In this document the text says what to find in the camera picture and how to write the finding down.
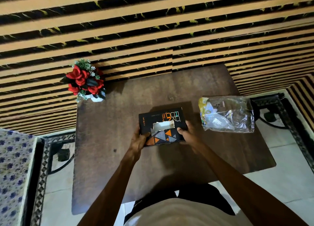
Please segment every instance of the transparent plastic bag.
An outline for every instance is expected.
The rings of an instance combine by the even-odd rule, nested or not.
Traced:
[[[202,97],[198,100],[203,129],[218,132],[253,133],[254,114],[249,98]]]

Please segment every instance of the slatted wall panel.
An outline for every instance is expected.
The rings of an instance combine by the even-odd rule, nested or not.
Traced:
[[[224,63],[243,95],[314,71],[314,0],[0,0],[0,127],[75,127],[59,82],[79,58],[113,81]]]
[[[306,75],[287,90],[314,131],[314,75]]]

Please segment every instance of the flower arrangement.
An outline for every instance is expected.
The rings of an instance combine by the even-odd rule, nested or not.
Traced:
[[[68,90],[77,95],[76,101],[91,98],[94,102],[105,99],[104,81],[100,79],[102,72],[92,66],[89,60],[80,59],[72,65],[73,71],[66,74],[61,80],[69,84]]]

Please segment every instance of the wooden table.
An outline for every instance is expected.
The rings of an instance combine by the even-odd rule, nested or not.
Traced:
[[[239,95],[224,65],[202,67],[112,83],[103,102],[78,104],[72,213],[86,212],[102,191],[129,147],[138,114],[182,107],[203,140],[240,173],[276,165],[261,133],[204,131],[198,99]],[[187,145],[145,147],[131,174],[123,203],[152,190],[217,180],[206,162]]]

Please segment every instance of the white shirt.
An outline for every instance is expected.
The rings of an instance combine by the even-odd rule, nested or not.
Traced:
[[[236,216],[189,200],[172,198],[153,204],[133,215],[125,226],[253,226],[240,211]]]

